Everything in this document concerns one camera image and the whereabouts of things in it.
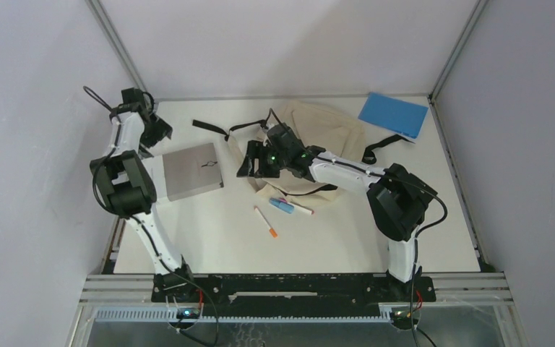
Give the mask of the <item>grey hardcover book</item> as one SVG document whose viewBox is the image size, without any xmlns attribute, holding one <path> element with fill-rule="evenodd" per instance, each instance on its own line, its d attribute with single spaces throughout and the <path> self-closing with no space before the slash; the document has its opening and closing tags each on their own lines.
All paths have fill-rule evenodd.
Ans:
<svg viewBox="0 0 555 347">
<path fill-rule="evenodd" d="M 165 193 L 170 202 L 224 187 L 213 143 L 165 154 L 163 170 Z"/>
</svg>

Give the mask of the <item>beige canvas backpack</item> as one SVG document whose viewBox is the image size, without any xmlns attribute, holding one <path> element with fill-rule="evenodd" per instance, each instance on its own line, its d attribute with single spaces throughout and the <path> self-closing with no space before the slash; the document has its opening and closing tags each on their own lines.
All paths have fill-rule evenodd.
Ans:
<svg viewBox="0 0 555 347">
<path fill-rule="evenodd" d="M 277 124 L 273 114 L 274 112 L 270 111 L 263 119 L 233 125 L 227 130 L 199 120 L 193 120 L 192 125 L 221 134 L 228 144 L 232 159 L 236 164 L 241 165 L 244 163 L 244 152 L 240 149 L 234 132 L 246 127 L 254 127 L 257 131 L 254 139 L 262 144 L 268 144 L 264 130 L 272 124 Z M 400 140 L 410 142 L 408 138 L 394 134 L 379 142 L 368 143 L 361 122 L 342 111 L 318 103 L 291 100 L 280 108 L 276 115 L 293 130 L 304 145 L 323 147 L 341 158 L 361 161 L 366 165 L 374 165 L 377 162 L 374 152 L 376 149 Z M 255 194 L 264 197 L 284 197 L 287 201 L 309 207 L 326 205 L 339 195 L 334 185 L 298 179 L 286 169 L 280 172 L 280 177 L 247 177 L 246 183 Z"/>
</svg>

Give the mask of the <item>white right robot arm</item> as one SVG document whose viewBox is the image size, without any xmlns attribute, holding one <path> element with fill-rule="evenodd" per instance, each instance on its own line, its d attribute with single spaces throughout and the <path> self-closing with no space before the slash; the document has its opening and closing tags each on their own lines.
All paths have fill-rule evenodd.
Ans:
<svg viewBox="0 0 555 347">
<path fill-rule="evenodd" d="M 264 140 L 250 140 L 238 177 L 277 179 L 283 170 L 298 179 L 332 185 L 361 194 L 368 200 L 377 229 L 388 241 L 389 291 L 406 301 L 418 289 L 418 236 L 426 211 L 439 197 L 403 166 L 369 166 L 341 158 L 323 147 L 305 146 L 286 124 L 261 123 Z"/>
</svg>

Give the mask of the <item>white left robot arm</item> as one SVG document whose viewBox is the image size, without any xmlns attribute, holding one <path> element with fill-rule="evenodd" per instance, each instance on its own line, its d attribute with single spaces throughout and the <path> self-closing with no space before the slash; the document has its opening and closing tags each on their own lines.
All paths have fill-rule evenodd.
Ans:
<svg viewBox="0 0 555 347">
<path fill-rule="evenodd" d="M 83 90 L 108 111 L 112 126 L 106 153 L 89 164 L 95 200 L 140 237 L 154 267 L 154 292 L 179 301 L 192 299 L 199 290 L 197 282 L 164 230 L 156 209 L 155 182 L 142 162 L 149 148 L 171 137 L 171 125 L 156 114 L 154 98 L 147 91 L 122 90 L 122 102 L 110 106 L 90 87 Z"/>
</svg>

